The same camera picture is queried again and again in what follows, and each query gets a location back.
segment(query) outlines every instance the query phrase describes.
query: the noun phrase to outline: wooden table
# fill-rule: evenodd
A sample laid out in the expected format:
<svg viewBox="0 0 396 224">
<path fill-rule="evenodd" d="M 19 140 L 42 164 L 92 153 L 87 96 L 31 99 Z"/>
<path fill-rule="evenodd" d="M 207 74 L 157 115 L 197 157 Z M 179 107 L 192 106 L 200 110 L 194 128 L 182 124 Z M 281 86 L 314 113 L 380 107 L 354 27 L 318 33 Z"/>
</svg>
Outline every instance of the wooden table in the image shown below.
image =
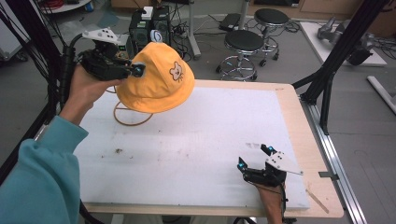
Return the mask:
<svg viewBox="0 0 396 224">
<path fill-rule="evenodd" d="M 297 97 L 294 88 L 289 84 L 275 84 L 275 83 L 259 83 L 259 82 L 233 82 L 233 81 L 211 81 L 211 80 L 196 80 L 195 86 L 197 88 L 214 88 L 221 90 L 248 90 L 248 91 L 265 91 L 274 93 L 280 106 L 283 120 L 286 123 L 287 135 L 290 143 L 294 149 L 295 159 L 298 161 L 300 168 L 304 171 L 303 182 L 309 201 L 308 209 L 292 209 L 287 210 L 286 217 L 341 217 L 344 214 L 338 195 L 335 192 L 334 186 L 330 178 L 321 178 L 318 172 L 327 171 L 323 159 L 319 153 L 318 145 L 314 135 L 309 127 L 309 123 L 305 117 L 304 111 Z M 97 130 L 88 130 L 90 135 Z M 77 156 L 80 160 L 81 170 L 83 172 L 85 162 L 91 160 L 84 157 L 82 152 L 85 149 L 78 149 Z M 104 179 L 97 179 L 94 185 L 102 185 Z M 118 183 L 113 183 L 114 189 L 117 191 Z M 254 191 L 254 187 L 247 184 L 247 188 Z M 90 212 L 94 213 L 114 213 L 114 214 L 161 214 L 161 215 L 185 215 L 185 216 L 240 216 L 240 217 L 262 217 L 264 212 L 260 207 L 254 206 L 205 206 L 201 204 L 189 205 L 156 205 L 156 204 L 133 204 L 131 203 L 100 203 L 90 202 L 85 203 Z"/>
</svg>

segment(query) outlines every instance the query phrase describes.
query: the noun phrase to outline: yellow hat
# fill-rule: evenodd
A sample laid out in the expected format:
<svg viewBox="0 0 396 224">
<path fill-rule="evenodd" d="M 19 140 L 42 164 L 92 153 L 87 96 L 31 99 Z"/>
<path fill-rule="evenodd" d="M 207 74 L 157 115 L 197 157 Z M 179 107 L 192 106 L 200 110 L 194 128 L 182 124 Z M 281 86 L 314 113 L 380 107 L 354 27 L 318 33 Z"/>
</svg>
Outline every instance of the yellow hat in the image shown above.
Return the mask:
<svg viewBox="0 0 396 224">
<path fill-rule="evenodd" d="M 194 74 L 171 47 L 150 42 L 134 57 L 133 63 L 143 63 L 146 69 L 142 77 L 128 77 L 117 87 L 117 96 L 126 107 L 160 113 L 189 98 Z"/>
</svg>

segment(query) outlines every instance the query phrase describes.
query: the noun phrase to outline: floor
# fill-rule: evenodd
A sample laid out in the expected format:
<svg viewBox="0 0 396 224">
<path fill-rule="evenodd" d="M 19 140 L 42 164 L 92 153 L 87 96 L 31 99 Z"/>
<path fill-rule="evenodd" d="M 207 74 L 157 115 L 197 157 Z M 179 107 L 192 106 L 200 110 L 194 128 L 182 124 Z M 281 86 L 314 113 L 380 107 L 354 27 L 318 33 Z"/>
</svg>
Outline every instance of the floor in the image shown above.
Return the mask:
<svg viewBox="0 0 396 224">
<path fill-rule="evenodd" d="M 114 11 L 106 1 L 99 4 L 93 13 L 83 9 L 63 13 L 55 17 L 60 24 L 74 21 L 78 27 L 111 26 L 116 34 L 127 29 L 130 14 Z M 215 16 L 221 21 L 223 15 Z M 224 33 L 210 17 L 194 20 L 198 46 L 202 52 L 199 60 L 190 60 L 195 77 L 198 79 L 219 79 L 216 67 L 219 62 L 233 54 L 224 47 Z M 64 27 L 65 34 L 70 28 Z M 311 75 L 320 68 L 320 60 L 311 48 L 302 31 L 283 32 L 275 37 L 280 44 L 277 61 L 268 60 L 264 67 L 258 66 L 257 82 L 294 83 Z M 92 46 L 90 40 L 82 40 L 77 50 Z M 329 132 L 338 156 L 344 166 L 367 223 L 393 223 L 396 220 L 396 116 L 367 81 L 368 76 L 376 76 L 391 94 L 396 94 L 396 61 L 383 52 L 375 50 L 388 64 L 384 67 L 343 65 L 338 70 L 332 86 L 329 113 Z M 262 54 L 251 56 L 258 64 Z M 303 93 L 308 85 L 297 89 Z M 47 100 L 47 85 L 29 61 L 21 63 L 11 60 L 0 68 L 0 163 L 17 145 L 23 134 L 43 108 Z M 97 214 L 105 223 L 111 217 Z M 168 221 L 177 217 L 166 217 Z M 183 217 L 172 223 L 188 223 Z M 348 214 L 342 218 L 299 218 L 298 223 L 351 223 Z"/>
</svg>

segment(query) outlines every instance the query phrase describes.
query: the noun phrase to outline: wire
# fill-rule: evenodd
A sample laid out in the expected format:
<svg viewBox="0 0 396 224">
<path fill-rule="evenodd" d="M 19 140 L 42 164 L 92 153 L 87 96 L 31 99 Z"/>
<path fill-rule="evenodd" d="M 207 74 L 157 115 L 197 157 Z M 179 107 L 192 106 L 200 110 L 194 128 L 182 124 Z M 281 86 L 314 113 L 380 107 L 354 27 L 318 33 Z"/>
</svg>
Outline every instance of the wire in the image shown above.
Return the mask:
<svg viewBox="0 0 396 224">
<path fill-rule="evenodd" d="M 61 40 L 62 44 L 64 46 L 66 46 L 66 43 L 64 42 L 64 39 L 63 39 L 62 34 L 61 34 L 61 30 L 59 29 L 58 22 L 56 20 L 50 20 L 48 18 L 48 16 L 47 16 L 49 14 L 52 15 L 52 9 L 51 8 L 47 8 L 47 7 L 40 7 L 40 5 L 37 3 L 37 1 L 34 1 L 34 2 L 35 2 L 35 6 L 37 8 L 41 8 L 42 9 L 42 10 L 38 10 L 40 19 L 42 21 L 44 21 L 46 24 L 48 24 L 53 29 L 53 31 L 55 32 L 56 36 L 59 37 L 59 39 Z M 47 25 L 45 27 L 46 27 L 47 31 L 50 32 L 49 27 Z"/>
<path fill-rule="evenodd" d="M 139 6 L 139 4 L 136 2 L 136 0 L 132 0 L 132 1 L 137 5 L 138 8 L 142 8 L 141 6 Z"/>
<path fill-rule="evenodd" d="M 285 24 L 285 26 L 283 27 L 283 30 L 280 32 L 280 34 L 278 34 L 278 35 L 268 35 L 268 37 L 280 36 L 280 35 L 283 34 L 284 31 L 296 34 L 300 30 L 301 30 L 301 26 L 299 24 L 297 24 L 297 22 L 289 21 L 289 22 L 287 22 Z"/>
<path fill-rule="evenodd" d="M 110 92 L 110 93 L 117 93 L 117 92 L 116 92 L 116 87 L 115 87 L 115 86 L 113 86 L 113 91 L 110 91 L 109 89 L 107 89 L 106 91 L 107 91 L 107 92 Z"/>
<path fill-rule="evenodd" d="M 381 49 L 389 58 L 396 60 L 396 39 L 392 40 L 378 37 L 376 42 L 378 43 L 375 45 L 376 48 Z"/>
<path fill-rule="evenodd" d="M 208 52 L 208 51 L 210 51 L 211 49 L 216 49 L 216 50 L 220 50 L 220 51 L 227 51 L 227 52 L 229 51 L 229 50 L 226 49 L 226 48 L 220 49 L 220 48 L 214 47 L 214 46 L 212 46 L 211 44 L 206 43 L 205 41 L 197 41 L 197 43 L 199 43 L 199 44 L 206 44 L 206 45 L 209 46 L 209 49 L 208 49 L 208 50 L 202 50 L 202 49 L 201 49 L 201 52 Z"/>
<path fill-rule="evenodd" d="M 81 38 L 82 34 L 76 35 L 70 42 L 70 46 L 64 46 L 64 55 L 62 57 L 63 70 L 59 81 L 59 103 L 61 105 L 61 109 L 64 108 L 64 105 L 69 98 L 70 83 L 76 67 L 76 62 L 74 62 L 76 56 L 76 49 L 74 48 L 74 46 L 76 42 Z"/>
<path fill-rule="evenodd" d="M 282 219 L 284 219 L 284 214 L 285 214 L 285 211 L 286 211 L 286 202 L 288 201 L 288 199 L 286 198 L 286 191 L 285 191 L 285 188 L 283 187 L 283 185 L 285 184 L 285 183 L 280 183 L 280 181 L 276 178 L 276 176 L 274 176 L 274 175 L 272 175 L 272 177 L 273 177 L 273 179 L 276 181 L 276 183 L 277 183 L 277 185 L 278 186 L 280 186 L 280 192 L 276 192 L 276 191 L 274 191 L 274 190 L 271 190 L 271 189 L 266 189 L 266 188 L 263 188 L 263 187 L 261 187 L 261 186 L 258 186 L 258 185 L 256 185 L 255 183 L 253 183 L 253 182 L 250 182 L 250 181 L 247 181 L 249 184 L 251 184 L 251 185 L 253 185 L 253 186 L 255 186 L 255 187 L 257 187 L 257 188 L 259 188 L 259 189 L 265 189 L 265 190 L 268 190 L 268 191 L 271 191 L 271 192 L 273 192 L 273 193 L 277 193 L 277 194 L 280 194 L 281 195 L 281 211 L 282 211 Z"/>
<path fill-rule="evenodd" d="M 214 18 L 213 16 L 211 16 L 211 15 L 207 15 L 208 17 L 210 17 L 210 18 L 212 18 L 214 21 L 216 21 L 217 23 L 221 23 L 221 21 L 218 21 L 218 20 L 216 20 L 216 18 Z"/>
<path fill-rule="evenodd" d="M 178 11 L 180 8 L 182 8 L 182 7 L 184 7 L 185 5 L 181 5 L 181 7 L 177 7 L 177 3 L 175 3 L 175 10 L 174 11 L 171 11 L 169 14 L 172 14 L 173 13 L 173 15 L 172 15 L 172 18 L 171 18 L 171 21 L 173 20 L 173 18 L 176 16 L 176 13 L 177 13 L 177 16 L 178 16 L 178 22 L 179 23 L 181 23 L 181 18 L 180 18 L 180 12 Z"/>
<path fill-rule="evenodd" d="M 49 83 L 49 89 L 54 91 L 56 90 L 56 84 L 52 83 L 49 80 L 49 68 L 47 65 L 47 62 L 43 59 L 42 54 L 39 52 L 36 52 L 33 48 L 29 47 L 27 42 L 30 41 L 30 38 L 25 34 L 25 32 L 8 16 L 7 12 L 5 11 L 3 5 L 0 3 L 0 16 L 4 16 L 2 20 L 4 21 L 4 24 L 8 27 L 8 29 L 11 31 L 12 34 L 14 34 L 17 39 L 20 41 L 21 45 L 23 46 L 23 49 L 26 50 L 26 52 L 29 54 L 31 59 L 33 60 L 37 70 L 39 71 L 40 75 L 46 79 L 46 81 Z M 19 31 L 20 34 L 23 34 L 24 39 L 16 32 L 14 29 L 16 27 Z"/>
<path fill-rule="evenodd" d="M 178 39 L 181 40 L 181 43 L 177 42 L 176 37 L 178 37 Z M 179 35 L 173 34 L 172 35 L 172 40 L 173 42 L 177 45 L 176 47 L 176 51 L 178 53 L 180 53 L 180 57 L 187 63 L 189 62 L 192 57 L 189 54 L 189 48 L 187 47 L 187 45 L 184 44 L 184 38 L 180 37 Z"/>
<path fill-rule="evenodd" d="M 115 119 L 118 123 L 120 123 L 120 124 L 122 124 L 122 125 L 125 125 L 125 126 L 138 126 L 138 125 L 140 125 L 140 124 L 144 124 L 144 123 L 146 123 L 147 121 L 149 121 L 149 119 L 151 119 L 151 117 L 152 117 L 152 115 L 153 115 L 153 114 L 150 114 L 150 115 L 148 116 L 148 118 L 146 118 L 146 119 L 143 120 L 143 121 L 137 122 L 137 123 L 125 123 L 125 122 L 122 122 L 122 121 L 120 121 L 120 120 L 117 118 L 116 111 L 117 111 L 117 110 L 131 110 L 131 109 L 125 108 L 125 107 L 118 107 L 120 104 L 121 104 L 121 102 L 118 102 L 118 103 L 114 106 L 114 109 L 113 109 L 113 116 L 114 116 L 114 119 Z"/>
<path fill-rule="evenodd" d="M 253 28 L 256 28 L 256 29 L 258 29 L 258 30 L 260 30 L 257 26 L 259 25 L 258 23 L 256 23 L 254 26 L 248 26 L 248 24 L 251 22 L 251 21 L 254 21 L 254 19 L 250 19 L 250 20 L 248 20 L 247 22 L 245 22 L 245 25 L 246 25 L 246 27 L 247 27 L 247 30 L 249 30 L 249 29 L 253 29 Z"/>
<path fill-rule="evenodd" d="M 198 31 L 199 29 L 201 29 L 201 27 L 203 27 L 205 25 L 205 23 L 210 22 L 210 21 L 204 21 L 198 28 L 196 28 L 193 32 L 195 33 L 196 31 Z"/>
</svg>

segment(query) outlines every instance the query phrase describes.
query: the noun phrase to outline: metal stool leg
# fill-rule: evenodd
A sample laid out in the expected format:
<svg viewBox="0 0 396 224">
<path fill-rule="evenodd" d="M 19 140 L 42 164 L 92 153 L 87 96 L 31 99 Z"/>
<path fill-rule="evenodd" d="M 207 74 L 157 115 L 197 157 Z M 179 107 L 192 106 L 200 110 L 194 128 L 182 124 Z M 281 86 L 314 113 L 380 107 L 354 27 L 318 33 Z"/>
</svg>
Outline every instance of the metal stool leg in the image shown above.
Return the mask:
<svg viewBox="0 0 396 224">
<path fill-rule="evenodd" d="M 259 63 L 261 67 L 264 67 L 267 62 L 268 52 L 273 52 L 276 50 L 276 56 L 273 58 L 274 60 L 277 60 L 277 55 L 279 52 L 279 45 L 271 36 L 269 36 L 270 28 L 271 28 L 270 26 L 265 26 L 265 29 L 262 31 L 262 41 L 264 42 L 264 47 L 262 48 L 262 52 L 264 52 L 264 57 Z"/>
<path fill-rule="evenodd" d="M 244 54 L 238 54 L 237 56 L 230 56 L 224 59 L 220 63 L 217 72 L 221 73 L 221 80 L 225 77 L 231 77 L 237 80 L 246 80 L 248 78 L 256 80 L 257 78 L 257 71 L 254 63 L 244 57 Z"/>
</svg>

